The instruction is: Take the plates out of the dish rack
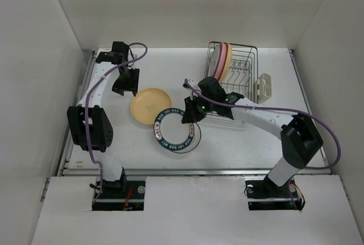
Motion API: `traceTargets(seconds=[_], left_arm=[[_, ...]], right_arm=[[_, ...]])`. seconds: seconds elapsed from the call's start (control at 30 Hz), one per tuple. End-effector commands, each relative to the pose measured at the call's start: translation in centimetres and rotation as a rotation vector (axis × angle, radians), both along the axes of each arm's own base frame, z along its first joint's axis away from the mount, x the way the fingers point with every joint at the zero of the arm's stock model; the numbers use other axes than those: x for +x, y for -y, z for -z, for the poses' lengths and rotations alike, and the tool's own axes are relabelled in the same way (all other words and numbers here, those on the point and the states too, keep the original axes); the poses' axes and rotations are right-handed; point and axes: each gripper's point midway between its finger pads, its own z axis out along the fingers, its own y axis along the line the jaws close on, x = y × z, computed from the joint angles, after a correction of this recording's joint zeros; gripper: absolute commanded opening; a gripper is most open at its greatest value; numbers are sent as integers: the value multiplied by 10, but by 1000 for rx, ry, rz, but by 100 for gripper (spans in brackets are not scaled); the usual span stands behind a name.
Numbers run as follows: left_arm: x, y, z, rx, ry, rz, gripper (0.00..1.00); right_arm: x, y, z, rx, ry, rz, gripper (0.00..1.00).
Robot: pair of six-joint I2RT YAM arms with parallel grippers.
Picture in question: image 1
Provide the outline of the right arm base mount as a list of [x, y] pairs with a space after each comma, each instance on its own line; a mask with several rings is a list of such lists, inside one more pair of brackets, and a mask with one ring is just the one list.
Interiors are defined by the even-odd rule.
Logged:
[[268, 188], [263, 180], [246, 180], [244, 194], [250, 211], [302, 211], [306, 200], [294, 179], [281, 187]]

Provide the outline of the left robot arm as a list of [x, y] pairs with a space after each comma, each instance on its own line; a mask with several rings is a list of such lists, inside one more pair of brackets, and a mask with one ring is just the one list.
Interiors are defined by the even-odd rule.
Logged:
[[102, 194], [104, 185], [117, 198], [127, 192], [127, 183], [122, 180], [123, 168], [111, 169], [105, 161], [104, 153], [113, 142], [114, 130], [103, 102], [109, 93], [122, 97], [126, 92], [137, 94], [140, 70], [133, 68], [137, 60], [131, 45], [114, 41], [110, 51], [98, 54], [85, 94], [67, 110], [73, 143], [88, 152], [92, 163], [99, 166], [99, 183], [92, 185], [97, 196]]

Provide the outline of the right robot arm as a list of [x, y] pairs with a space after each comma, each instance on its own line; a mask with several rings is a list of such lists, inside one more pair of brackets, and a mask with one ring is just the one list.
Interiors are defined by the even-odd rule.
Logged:
[[312, 118], [304, 112], [268, 109], [241, 94], [226, 93], [214, 77], [201, 80], [196, 88], [192, 81], [185, 80], [183, 87], [190, 92], [184, 100], [183, 123], [197, 123], [208, 113], [216, 113], [220, 117], [250, 124], [280, 140], [282, 157], [263, 181], [263, 189], [270, 196], [282, 192], [323, 145]]

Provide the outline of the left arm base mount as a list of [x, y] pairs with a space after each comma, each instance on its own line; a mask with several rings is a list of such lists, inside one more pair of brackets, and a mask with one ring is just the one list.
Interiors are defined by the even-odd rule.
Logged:
[[143, 211], [146, 192], [145, 180], [103, 182], [102, 193], [92, 204], [93, 211]]

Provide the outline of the green rimmed lettered plate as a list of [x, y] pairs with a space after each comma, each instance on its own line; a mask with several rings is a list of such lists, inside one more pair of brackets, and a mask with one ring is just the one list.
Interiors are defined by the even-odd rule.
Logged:
[[161, 111], [154, 120], [154, 137], [164, 149], [174, 153], [192, 150], [196, 128], [192, 123], [182, 123], [184, 111], [175, 107]]

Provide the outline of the grey rimmed plate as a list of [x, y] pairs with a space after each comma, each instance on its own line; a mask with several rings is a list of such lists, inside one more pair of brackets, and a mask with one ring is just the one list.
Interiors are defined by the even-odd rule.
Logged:
[[201, 132], [201, 128], [198, 125], [198, 123], [194, 123], [193, 126], [195, 129], [195, 133], [194, 133], [191, 144], [183, 150], [173, 150], [172, 151], [173, 153], [185, 154], [185, 153], [192, 152], [193, 150], [195, 150], [198, 147], [198, 145], [201, 142], [202, 132]]

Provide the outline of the orange plate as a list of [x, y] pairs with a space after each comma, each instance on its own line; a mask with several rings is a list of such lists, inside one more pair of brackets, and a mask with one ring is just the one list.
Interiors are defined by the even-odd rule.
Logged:
[[167, 92], [159, 88], [147, 88], [139, 91], [131, 100], [130, 111], [137, 122], [151, 125], [161, 111], [170, 107], [172, 100]]

